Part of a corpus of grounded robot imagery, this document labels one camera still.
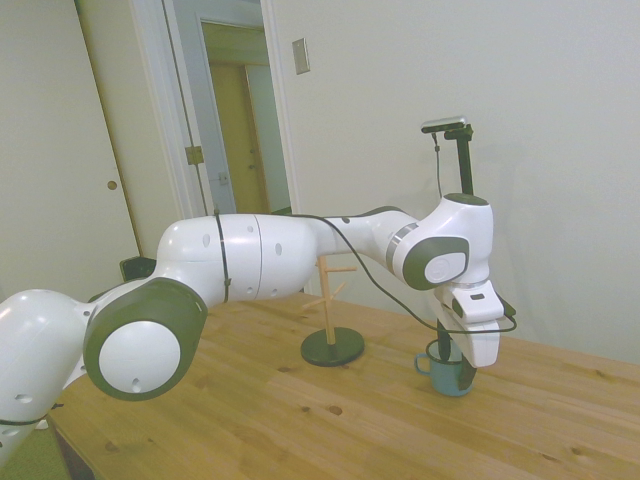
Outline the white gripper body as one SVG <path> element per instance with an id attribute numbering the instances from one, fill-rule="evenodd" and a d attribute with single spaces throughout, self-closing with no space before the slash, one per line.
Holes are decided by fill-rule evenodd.
<path id="1" fill-rule="evenodd" d="M 501 301 L 492 287 L 437 287 L 438 319 L 475 368 L 496 362 Z"/>

